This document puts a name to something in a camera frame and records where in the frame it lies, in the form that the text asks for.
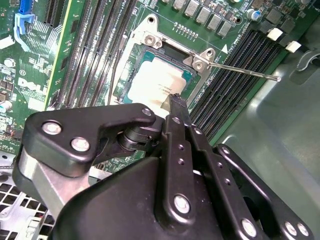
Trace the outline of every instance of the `blue clip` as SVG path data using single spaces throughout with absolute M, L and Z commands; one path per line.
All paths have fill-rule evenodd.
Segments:
M 35 21 L 35 15 L 34 14 L 21 14 L 16 13 L 14 15 L 14 39 L 21 45 L 22 49 L 25 52 L 29 52 L 30 48 L 27 46 L 27 44 L 20 38 L 20 35 L 26 34 L 26 27 L 25 22 L 32 24 Z

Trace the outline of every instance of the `metal rod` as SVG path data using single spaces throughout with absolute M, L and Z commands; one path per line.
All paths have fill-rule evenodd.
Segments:
M 248 74 L 251 76 L 256 76 L 259 78 L 264 78 L 264 79 L 268 79 L 268 80 L 272 80 L 272 81 L 276 81 L 276 82 L 281 81 L 281 77 L 279 77 L 279 76 L 268 75 L 268 74 L 264 74 L 264 73 L 260 73 L 260 72 L 256 72 L 256 71 L 251 71 L 251 70 L 246 70 L 246 69 L 242 69 L 242 68 L 238 68 L 238 67 L 234 67 L 234 66 L 222 65 L 222 64 L 215 63 L 215 62 L 209 62 L 209 65 L 213 66 L 213 67 L 220 68 L 220 69 L 227 69 L 230 71 Z

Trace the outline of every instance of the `green circuit board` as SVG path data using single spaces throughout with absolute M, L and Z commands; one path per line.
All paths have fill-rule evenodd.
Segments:
M 288 35 L 293 40 L 298 40 L 319 15 L 319 11 L 311 3 L 308 5 L 298 5 L 294 0 L 242 0 L 237 3 L 229 0 L 196 0 L 194 2 L 198 5 L 197 11 L 190 17 L 185 14 L 190 1 L 182 1 L 184 4 L 181 9 L 174 9 L 173 4 L 177 2 L 176 0 L 140 0 L 132 12 L 124 33 L 130 36 L 132 31 L 148 15 L 154 14 L 158 20 L 158 31 L 163 35 L 197 53 L 201 53 L 208 48 L 213 48 L 215 50 L 214 61 L 216 63 L 224 63 L 241 41 L 244 32 L 252 24 L 252 21 L 247 18 L 247 10 L 254 8 L 260 11 L 261 17 L 258 23 L 264 20 L 272 10 L 277 10 L 281 13 L 281 18 L 274 26 L 281 26 L 286 20 L 292 21 L 294 28 Z M 60 24 L 52 27 L 44 23 L 47 1 L 35 0 L 32 6 L 32 14 L 35 16 L 34 22 L 25 23 L 26 34 L 21 36 L 21 39 L 28 45 L 30 51 L 23 51 L 17 41 L 3 49 L 1 49 L 0 44 L 0 80 L 6 84 L 12 83 L 13 85 L 12 89 L 3 87 L 0 89 L 0 91 L 7 92 L 8 100 L 12 103 L 10 110 L 6 113 L 0 113 L 0 150 L 16 154 L 20 146 L 19 135 L 23 130 L 26 118 L 32 113 L 50 108 L 56 100 L 57 94 L 61 92 L 66 74 L 68 71 L 70 72 L 68 64 L 71 61 L 72 52 L 77 47 L 79 39 L 81 39 L 81 36 L 79 37 L 79 33 L 83 30 L 80 29 L 81 22 L 89 19 L 88 17 L 84 19 L 84 15 L 87 14 L 87 16 L 93 18 L 93 9 L 99 4 L 98 0 L 90 0 L 88 6 L 88 2 L 89 0 L 65 0 Z M 104 22 L 104 19 L 107 19 L 107 15 L 110 14 L 112 2 L 110 0 L 106 1 L 104 9 L 101 12 L 101 19 L 103 21 L 101 21 L 97 31 L 92 36 L 93 43 L 91 48 L 89 48 L 87 59 L 83 65 L 83 75 L 80 76 L 78 83 L 79 88 L 75 90 L 76 97 L 68 107 L 77 107 L 76 104 L 80 98 L 78 96 L 81 94 L 81 86 L 85 84 L 86 78 L 90 74 L 92 61 L 95 59 L 95 52 L 98 49 L 95 41 L 99 42 L 102 36 L 101 29 L 107 23 Z M 119 21 L 117 19 L 114 20 L 114 29 L 117 28 L 118 22 L 123 18 L 121 10 L 126 1 L 123 0 L 121 2 L 118 8 L 119 15 L 117 19 Z M 1 40 L 8 37 L 14 41 L 15 14 L 18 13 L 19 7 L 19 0 L 3 0 L 0 6 L 0 43 Z M 215 11 L 217 7 L 221 8 L 220 11 Z M 222 19 L 222 23 L 228 22 L 230 24 L 230 30 L 225 36 L 219 35 L 217 30 L 208 28 L 211 17 L 204 23 L 196 21 L 200 10 L 203 8 L 210 11 L 210 16 L 213 14 L 218 15 Z M 92 98 L 96 98 L 94 106 L 106 104 L 111 74 L 106 75 L 106 81 L 101 86 L 101 91 L 99 91 L 97 96 L 95 96 L 95 92 L 100 81 L 100 76 L 106 69 L 104 63 L 107 61 L 108 56 L 105 53 L 111 48 L 110 44 L 107 44 L 101 50 L 101 54 L 99 55 L 99 59 L 101 60 L 97 64 L 97 71 L 93 74 L 92 82 L 88 86 L 87 95 L 82 100 L 83 104 L 81 107 L 88 107 Z M 132 71 L 142 51 L 143 47 L 141 45 L 136 44 L 134 46 L 125 65 L 126 71 Z M 283 50 L 267 72 L 271 73 L 287 53 L 287 51 Z M 14 66 L 5 66 L 4 62 L 7 59 L 14 62 Z M 111 65 L 111 63 L 107 65 L 109 69 L 112 69 Z M 195 98 L 192 99 L 189 106 L 190 111 L 197 106 L 199 99 L 213 80 L 217 71 L 217 68 L 211 70 L 209 77 L 205 80 Z M 129 77 L 129 74 L 121 75 L 116 86 L 117 91 L 114 95 L 121 94 Z M 199 76 L 192 78 L 192 81 L 181 94 L 184 98 L 187 99 L 190 96 L 199 79 Z M 261 87 L 263 82 L 263 79 L 257 81 L 256 87 L 251 90 L 245 99 L 243 107 Z M 66 91 L 62 93 L 65 95 L 61 99 L 67 98 L 66 94 L 70 89 L 71 84 L 67 84 Z M 55 109 L 64 107 L 65 105 L 60 103 Z M 231 124 L 238 113 L 239 111 L 230 116 L 230 120 L 221 128 L 220 135 Z M 113 159 L 108 162 L 105 169 L 110 172 L 116 172 L 141 156 L 142 153 L 137 153 L 133 157 Z

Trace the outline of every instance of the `motherboard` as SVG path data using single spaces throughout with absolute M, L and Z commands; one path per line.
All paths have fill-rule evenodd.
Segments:
M 0 150 L 17 154 L 39 111 L 187 101 L 213 145 L 319 15 L 309 0 L 3 0 Z M 114 158 L 116 172 L 136 159 Z

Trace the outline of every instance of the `screw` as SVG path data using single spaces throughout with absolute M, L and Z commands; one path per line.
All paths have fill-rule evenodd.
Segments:
M 303 235 L 305 235 L 306 237 L 309 236 L 309 232 L 308 232 L 308 230 L 306 229 L 305 226 L 303 226 L 301 223 L 298 223 L 297 226 L 298 226 L 298 229 L 300 230 L 300 232 Z
M 292 226 L 292 224 L 290 222 L 285 222 L 284 223 L 286 229 L 288 230 L 288 232 L 293 235 L 293 236 L 297 236 L 297 231 L 296 229 L 294 228 L 294 226 Z
M 148 108 L 142 109 L 142 112 L 147 116 L 151 116 L 151 111 Z
M 226 148 L 226 147 L 222 147 L 222 150 L 224 151 L 224 153 L 225 154 L 230 154 L 230 151 L 229 151 L 229 149 L 228 148 Z
M 177 118 L 177 117 L 173 117 L 172 120 L 177 123 L 177 124 L 180 124 L 180 119 Z
M 242 219 L 241 223 L 246 234 L 248 234 L 250 237 L 253 237 L 253 238 L 257 235 L 257 230 L 255 229 L 255 226 L 252 224 L 252 222 L 244 218 Z
M 43 124 L 42 130 L 46 134 L 50 134 L 50 135 L 57 135 L 57 134 L 61 133 L 61 131 L 62 131 L 60 125 L 55 122 L 52 122 L 52 121 L 49 121 L 49 122 L 46 122 L 45 124 Z
M 85 152 L 90 148 L 89 142 L 83 137 L 76 137 L 71 141 L 71 146 L 78 152 Z
M 197 127 L 194 128 L 196 134 L 202 134 L 201 130 Z
M 190 204 L 184 196 L 176 195 L 174 197 L 174 205 L 182 214 L 187 214 L 190 211 Z

